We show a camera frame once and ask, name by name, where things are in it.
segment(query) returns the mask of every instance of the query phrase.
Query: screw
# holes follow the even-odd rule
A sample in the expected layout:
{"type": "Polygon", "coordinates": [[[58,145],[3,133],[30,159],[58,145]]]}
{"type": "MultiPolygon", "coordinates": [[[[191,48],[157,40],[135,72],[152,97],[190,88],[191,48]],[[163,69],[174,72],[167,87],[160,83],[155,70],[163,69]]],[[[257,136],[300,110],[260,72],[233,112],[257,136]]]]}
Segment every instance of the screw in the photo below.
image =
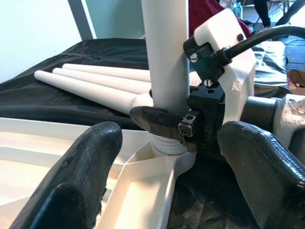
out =
{"type": "Polygon", "coordinates": [[[237,35],[237,40],[238,40],[239,42],[243,41],[243,40],[244,40],[244,36],[243,36],[241,33],[238,34],[238,35],[237,35]]]}
{"type": "Polygon", "coordinates": [[[196,63],[197,60],[198,60],[198,56],[196,53],[192,54],[191,57],[190,57],[190,60],[192,63],[196,63]]]}
{"type": "Polygon", "coordinates": [[[212,87],[213,82],[211,80],[205,80],[203,84],[205,85],[205,87],[209,88],[212,87]]]}

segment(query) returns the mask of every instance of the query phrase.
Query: white pole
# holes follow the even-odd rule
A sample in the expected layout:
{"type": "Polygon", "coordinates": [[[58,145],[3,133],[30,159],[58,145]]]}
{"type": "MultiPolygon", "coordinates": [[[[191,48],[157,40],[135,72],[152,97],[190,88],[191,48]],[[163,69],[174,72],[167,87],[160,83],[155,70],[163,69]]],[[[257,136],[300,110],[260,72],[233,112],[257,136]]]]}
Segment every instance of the white pole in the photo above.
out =
{"type": "MultiPolygon", "coordinates": [[[[73,63],[65,63],[62,66],[62,68],[88,72],[88,73],[110,75],[110,76],[133,79],[144,82],[151,81],[149,70],[83,65],[83,64],[73,64],[73,63]]],[[[189,78],[190,78],[191,86],[198,86],[201,83],[201,79],[199,78],[197,72],[191,72],[189,74],[189,78]]]]}
{"type": "Polygon", "coordinates": [[[124,114],[129,114],[134,106],[153,105],[149,94],[133,94],[40,70],[35,72],[34,77],[39,81],[102,104],[124,114]]]}
{"type": "MultiPolygon", "coordinates": [[[[183,43],[188,39],[187,0],[142,0],[153,103],[185,115],[189,94],[188,61],[183,43]]],[[[181,154],[178,141],[154,136],[153,145],[166,154],[181,154]]]]}
{"type": "Polygon", "coordinates": [[[63,68],[55,68],[53,73],[135,94],[148,93],[151,89],[151,84],[148,82],[124,79],[108,75],[80,72],[63,68]]]}

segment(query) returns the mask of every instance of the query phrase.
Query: dark fabric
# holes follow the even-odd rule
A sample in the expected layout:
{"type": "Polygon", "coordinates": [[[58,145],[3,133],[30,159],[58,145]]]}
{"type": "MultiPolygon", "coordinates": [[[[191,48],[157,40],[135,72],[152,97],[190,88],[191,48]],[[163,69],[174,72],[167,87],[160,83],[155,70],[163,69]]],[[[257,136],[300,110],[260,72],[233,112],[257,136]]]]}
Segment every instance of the dark fabric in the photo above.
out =
{"type": "MultiPolygon", "coordinates": [[[[281,50],[282,57],[285,55],[285,49],[281,50]]],[[[279,52],[269,52],[264,49],[265,56],[278,54],[279,52]]],[[[272,77],[266,77],[268,80],[265,81],[262,81],[264,76],[261,76],[261,84],[255,85],[255,92],[262,93],[266,97],[281,95],[283,94],[281,85],[285,85],[284,81],[281,79],[280,83],[274,82],[279,81],[276,70],[279,73],[285,71],[277,66],[285,64],[278,62],[282,58],[275,63],[271,61],[272,58],[265,60],[270,60],[265,64],[272,66],[273,74],[272,77]]],[[[53,68],[61,67],[67,62],[148,69],[144,40],[82,41],[63,53],[33,66],[14,79],[0,84],[0,117],[81,125],[113,121],[122,128],[138,128],[124,114],[38,82],[33,77],[33,73],[38,69],[51,72],[53,68]]],[[[177,179],[168,228],[257,228],[235,176],[219,151],[201,149],[192,169],[177,179]]]]}
{"type": "Polygon", "coordinates": [[[255,83],[288,88],[285,45],[266,41],[252,50],[256,57],[255,83]]]}
{"type": "Polygon", "coordinates": [[[254,0],[254,7],[258,14],[258,16],[261,18],[263,25],[265,27],[271,26],[271,21],[269,18],[268,13],[268,6],[267,6],[268,0],[254,0]]]}
{"type": "MultiPolygon", "coordinates": [[[[193,36],[195,29],[206,22],[210,17],[224,10],[216,0],[189,0],[189,34],[193,36]]],[[[246,37],[250,37],[252,32],[248,26],[238,19],[246,37]]]]}
{"type": "Polygon", "coordinates": [[[304,5],[305,0],[296,0],[275,25],[285,25],[288,23],[290,18],[294,16],[304,5]]]}

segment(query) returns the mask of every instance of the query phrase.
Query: white cylinder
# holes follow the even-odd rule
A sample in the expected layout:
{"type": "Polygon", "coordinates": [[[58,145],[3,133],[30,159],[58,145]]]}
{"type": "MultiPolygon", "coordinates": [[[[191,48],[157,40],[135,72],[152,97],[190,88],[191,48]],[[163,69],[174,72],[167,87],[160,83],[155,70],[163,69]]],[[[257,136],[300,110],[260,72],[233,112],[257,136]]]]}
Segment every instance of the white cylinder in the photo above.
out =
{"type": "Polygon", "coordinates": [[[148,70],[65,63],[62,68],[150,82],[148,70]]]}
{"type": "MultiPolygon", "coordinates": [[[[188,39],[188,1],[142,0],[142,10],[154,106],[185,115],[189,70],[183,43],[188,39]]],[[[186,151],[172,139],[155,136],[152,143],[166,154],[186,151]]]]}
{"type": "Polygon", "coordinates": [[[131,92],[134,94],[148,93],[151,89],[151,84],[148,82],[124,79],[114,76],[101,75],[95,73],[87,73],[70,69],[55,68],[54,74],[68,76],[73,79],[83,80],[90,83],[99,84],[106,87],[115,88],[118,90],[131,92]]]}
{"type": "Polygon", "coordinates": [[[138,99],[142,98],[141,95],[130,92],[120,91],[44,71],[36,71],[34,76],[35,79],[39,81],[102,104],[124,114],[129,114],[129,111],[135,105],[145,104],[145,101],[139,101],[138,99]]]}

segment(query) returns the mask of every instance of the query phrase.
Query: white plastic base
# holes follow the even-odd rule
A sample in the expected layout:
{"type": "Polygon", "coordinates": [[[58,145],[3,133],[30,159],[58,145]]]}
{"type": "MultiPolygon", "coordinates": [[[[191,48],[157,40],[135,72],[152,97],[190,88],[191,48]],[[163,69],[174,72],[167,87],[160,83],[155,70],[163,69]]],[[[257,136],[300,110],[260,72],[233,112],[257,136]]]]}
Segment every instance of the white plastic base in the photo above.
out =
{"type": "MultiPolygon", "coordinates": [[[[53,164],[88,126],[0,118],[0,228],[7,229],[53,164]]],[[[168,156],[144,131],[123,130],[95,228],[166,228],[174,184],[195,155],[168,156]]]]}

